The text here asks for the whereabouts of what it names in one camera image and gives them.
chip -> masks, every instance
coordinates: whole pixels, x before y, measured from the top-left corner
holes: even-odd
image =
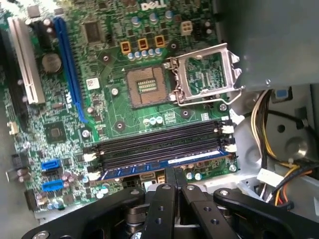
[[[133,108],[167,101],[163,70],[160,66],[133,69],[126,74]]]
[[[86,22],[83,26],[84,35],[87,43],[102,43],[104,41],[104,37],[102,34],[102,29],[100,23],[97,21]]]
[[[46,141],[48,143],[63,143],[66,141],[65,129],[62,121],[44,125]]]

green circuit board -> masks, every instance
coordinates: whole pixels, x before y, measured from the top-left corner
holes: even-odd
[[[25,154],[30,163],[31,178],[25,184],[38,194],[44,182],[56,179],[41,173],[41,163],[53,158],[61,159],[62,172],[75,175],[75,182],[59,192],[49,193],[47,201],[37,205],[35,211],[46,211],[48,203],[60,199],[64,207],[97,200],[102,183],[82,181],[90,165],[83,160],[84,147],[210,119],[227,119],[228,111],[221,111],[220,103],[181,108],[170,102],[168,96],[175,88],[175,81],[162,65],[168,57],[218,44],[211,1],[49,1],[55,5],[55,11],[47,2],[28,3],[41,9],[41,15],[32,21],[57,16],[66,21],[88,122],[79,120],[62,67],[48,72],[47,68],[53,71],[52,68],[43,64],[48,55],[60,55],[57,38],[51,35],[50,49],[43,49],[30,29],[45,103],[28,105],[28,129],[23,132],[19,127],[14,134],[17,152]],[[20,2],[16,5],[19,10],[3,5],[0,27],[9,32],[6,21],[9,16],[28,19],[28,5]],[[184,21],[191,21],[192,34],[181,34],[180,25]],[[201,62],[191,60],[186,66],[193,94],[203,88],[224,86],[219,55]],[[8,121],[19,124],[3,75],[1,79]],[[208,161],[204,169],[201,167],[202,179],[231,173],[229,166],[237,165],[233,157],[218,159],[218,166],[214,166],[214,161]],[[108,195],[124,187],[121,180],[107,183]]]

dell logo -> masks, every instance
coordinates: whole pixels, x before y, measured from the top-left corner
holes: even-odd
[[[141,4],[142,11],[147,11],[149,9],[155,9],[155,8],[163,8],[163,7],[167,7],[164,0],[152,1],[150,3]]]

white pci slot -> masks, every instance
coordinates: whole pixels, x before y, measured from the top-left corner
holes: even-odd
[[[28,102],[29,104],[45,103],[29,29],[19,18],[9,17],[8,22]]]

blue pcie slot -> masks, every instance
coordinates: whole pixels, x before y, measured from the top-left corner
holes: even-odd
[[[53,160],[41,163],[42,171],[59,168],[60,166],[61,166],[61,161],[59,159],[53,159]]]
[[[68,82],[72,102],[78,111],[79,119],[83,123],[87,123],[88,121],[84,118],[84,112],[82,109],[81,89],[76,74],[75,63],[71,51],[71,45],[68,38],[65,21],[61,17],[55,17],[53,22],[56,30],[56,35],[59,40],[59,49],[62,56],[62,63],[65,70],[64,72]]]
[[[42,184],[43,192],[57,191],[62,188],[63,188],[63,181],[61,179]]]
[[[230,154],[222,150],[210,151],[202,154],[191,155],[188,157],[163,160],[159,162],[150,162],[143,165],[134,165],[125,168],[112,169],[105,172],[101,180],[108,180],[113,178],[127,177],[134,174],[154,172],[158,170],[164,170],[167,167],[177,167],[180,165],[197,163],[201,161],[206,161],[210,159],[226,157]]]

